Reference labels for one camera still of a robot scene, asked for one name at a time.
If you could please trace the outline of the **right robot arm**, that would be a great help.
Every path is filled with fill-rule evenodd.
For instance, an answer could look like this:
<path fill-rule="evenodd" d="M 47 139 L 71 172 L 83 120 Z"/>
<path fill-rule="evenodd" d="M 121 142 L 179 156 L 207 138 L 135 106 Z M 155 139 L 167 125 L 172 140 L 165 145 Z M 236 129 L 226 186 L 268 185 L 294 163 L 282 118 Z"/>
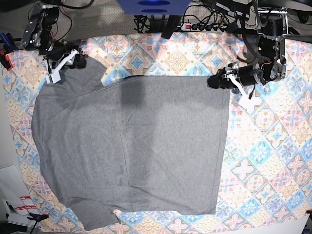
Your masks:
<path fill-rule="evenodd" d="M 71 69 L 86 67 L 86 57 L 77 42 L 66 41 L 64 37 L 55 39 L 53 25 L 57 25 L 63 3 L 60 0 L 40 0 L 34 3 L 29 22 L 21 39 L 27 51 L 37 50 L 49 71 L 56 68 L 71 52 L 77 52 L 65 63 Z"/>

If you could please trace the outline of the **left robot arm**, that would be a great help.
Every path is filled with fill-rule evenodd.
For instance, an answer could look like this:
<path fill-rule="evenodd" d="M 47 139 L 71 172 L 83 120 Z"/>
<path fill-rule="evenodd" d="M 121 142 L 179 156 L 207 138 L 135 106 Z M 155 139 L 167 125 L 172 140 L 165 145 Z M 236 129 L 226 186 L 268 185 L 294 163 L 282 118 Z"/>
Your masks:
<path fill-rule="evenodd" d="M 256 30 L 260 35 L 257 51 L 247 40 L 245 29 L 246 14 L 254 8 Z M 287 8 L 261 7 L 258 1 L 247 4 L 241 20 L 242 39 L 251 54 L 258 59 L 252 65 L 240 67 L 237 62 L 219 69 L 207 78 L 207 86 L 213 89 L 233 89 L 253 85 L 266 85 L 280 81 L 286 75 L 285 49 L 282 43 L 288 32 Z"/>

